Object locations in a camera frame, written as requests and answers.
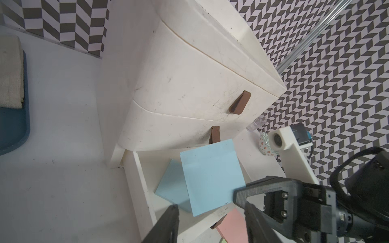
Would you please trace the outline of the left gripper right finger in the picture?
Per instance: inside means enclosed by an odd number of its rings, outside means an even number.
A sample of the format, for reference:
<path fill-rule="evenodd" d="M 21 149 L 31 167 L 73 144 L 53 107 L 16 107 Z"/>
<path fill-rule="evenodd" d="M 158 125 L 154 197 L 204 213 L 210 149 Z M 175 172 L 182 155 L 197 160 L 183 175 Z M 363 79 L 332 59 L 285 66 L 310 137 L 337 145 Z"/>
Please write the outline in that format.
<path fill-rule="evenodd" d="M 282 243 L 254 204 L 247 201 L 244 210 L 248 243 Z"/>

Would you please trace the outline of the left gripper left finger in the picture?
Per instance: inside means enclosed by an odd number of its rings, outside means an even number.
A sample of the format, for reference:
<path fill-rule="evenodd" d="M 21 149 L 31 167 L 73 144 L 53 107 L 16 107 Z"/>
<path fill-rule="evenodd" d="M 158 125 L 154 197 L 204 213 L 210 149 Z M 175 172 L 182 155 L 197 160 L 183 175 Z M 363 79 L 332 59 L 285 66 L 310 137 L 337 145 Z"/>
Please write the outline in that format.
<path fill-rule="evenodd" d="M 179 207 L 170 205 L 153 226 L 142 243 L 177 243 L 179 229 Z"/>

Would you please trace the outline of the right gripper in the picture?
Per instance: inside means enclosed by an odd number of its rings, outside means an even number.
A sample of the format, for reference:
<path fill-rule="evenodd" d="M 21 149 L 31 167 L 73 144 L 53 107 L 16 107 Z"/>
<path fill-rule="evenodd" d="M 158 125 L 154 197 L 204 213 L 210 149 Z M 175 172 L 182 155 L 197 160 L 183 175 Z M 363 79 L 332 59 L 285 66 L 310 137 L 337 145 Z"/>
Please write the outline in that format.
<path fill-rule="evenodd" d="M 297 243 L 336 243 L 349 232 L 349 213 L 328 186 L 267 176 L 234 191 L 235 205 L 244 209 L 247 201 L 276 235 Z"/>

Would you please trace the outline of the white bottom drawer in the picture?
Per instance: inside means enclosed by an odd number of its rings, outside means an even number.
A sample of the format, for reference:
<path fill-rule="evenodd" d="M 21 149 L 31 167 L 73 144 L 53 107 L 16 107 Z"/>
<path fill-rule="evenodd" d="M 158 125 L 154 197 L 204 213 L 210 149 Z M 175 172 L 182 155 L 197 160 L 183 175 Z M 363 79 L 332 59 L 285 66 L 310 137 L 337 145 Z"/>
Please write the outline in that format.
<path fill-rule="evenodd" d="M 244 130 L 233 139 L 235 151 L 246 183 L 266 176 L 285 175 L 275 157 L 259 150 L 260 134 Z M 141 238 L 171 204 L 179 206 L 179 243 L 198 241 L 210 227 L 235 209 L 232 203 L 193 216 L 187 194 L 180 153 L 182 149 L 159 151 L 125 151 L 122 158 Z"/>

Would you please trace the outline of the blue sticky note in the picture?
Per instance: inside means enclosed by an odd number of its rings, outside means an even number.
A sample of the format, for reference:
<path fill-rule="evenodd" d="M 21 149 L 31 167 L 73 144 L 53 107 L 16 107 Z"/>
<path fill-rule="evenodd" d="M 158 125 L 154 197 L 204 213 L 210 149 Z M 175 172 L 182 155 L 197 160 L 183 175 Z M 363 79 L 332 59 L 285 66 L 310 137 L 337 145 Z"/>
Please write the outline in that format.
<path fill-rule="evenodd" d="M 180 159 L 194 217 L 231 203 L 246 185 L 232 139 L 181 152 Z"/>

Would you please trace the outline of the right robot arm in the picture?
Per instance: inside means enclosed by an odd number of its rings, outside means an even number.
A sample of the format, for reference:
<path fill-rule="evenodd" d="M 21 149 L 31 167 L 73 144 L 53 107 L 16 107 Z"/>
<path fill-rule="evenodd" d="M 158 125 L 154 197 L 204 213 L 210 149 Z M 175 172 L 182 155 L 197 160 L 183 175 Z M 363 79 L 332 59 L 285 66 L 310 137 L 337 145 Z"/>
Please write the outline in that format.
<path fill-rule="evenodd" d="M 372 159 L 345 181 L 330 176 L 330 185 L 268 176 L 234 191 L 234 204 L 244 209 L 248 241 L 277 243 L 284 236 L 297 243 L 336 243 L 340 237 L 366 243 L 389 240 L 389 153 L 365 149 L 347 160 Z"/>

